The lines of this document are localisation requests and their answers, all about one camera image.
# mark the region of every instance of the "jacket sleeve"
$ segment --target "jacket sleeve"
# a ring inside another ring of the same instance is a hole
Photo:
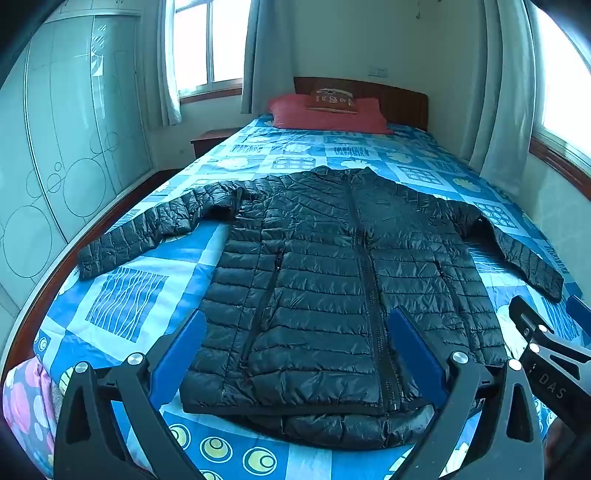
[[[268,193],[268,183],[260,180],[221,181],[159,203],[83,247],[78,253],[80,278],[87,280],[113,270],[156,248],[166,236],[190,233],[200,219],[231,220],[243,200]]]
[[[530,285],[542,290],[553,301],[562,298],[564,279],[548,263],[520,241],[493,225],[474,205],[448,200],[440,209],[462,238],[488,238],[498,246],[503,258],[524,276]]]

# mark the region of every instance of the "red pillow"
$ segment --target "red pillow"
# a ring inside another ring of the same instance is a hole
[[[387,121],[379,111],[375,98],[355,100],[356,115],[323,112],[306,108],[309,95],[288,93],[271,99],[269,111],[273,114],[273,126],[300,130],[328,130],[360,132],[363,134],[391,134]]]

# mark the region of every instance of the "white curtain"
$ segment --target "white curtain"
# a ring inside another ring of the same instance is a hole
[[[177,81],[174,76],[174,0],[160,0],[158,6],[157,66],[162,125],[181,122]]]
[[[517,198],[534,119],[534,43],[524,0],[483,1],[486,83],[470,166]]]

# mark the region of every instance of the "circle print on sheet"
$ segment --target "circle print on sheet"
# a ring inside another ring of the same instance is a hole
[[[223,480],[221,476],[219,476],[216,472],[212,472],[211,470],[199,470],[205,480]]]
[[[191,432],[182,423],[174,423],[169,425],[168,428],[173,433],[173,437],[177,439],[178,444],[183,450],[191,444]]]
[[[213,463],[225,463],[232,458],[231,445],[220,437],[207,437],[199,444],[199,451]]]
[[[242,457],[242,466],[253,475],[269,475],[277,468],[277,457],[264,447],[254,447]]]

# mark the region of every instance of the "power outlet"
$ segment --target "power outlet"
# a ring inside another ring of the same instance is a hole
[[[380,78],[387,78],[388,77],[388,69],[380,68],[371,65],[369,67],[368,75],[370,77],[380,77]]]

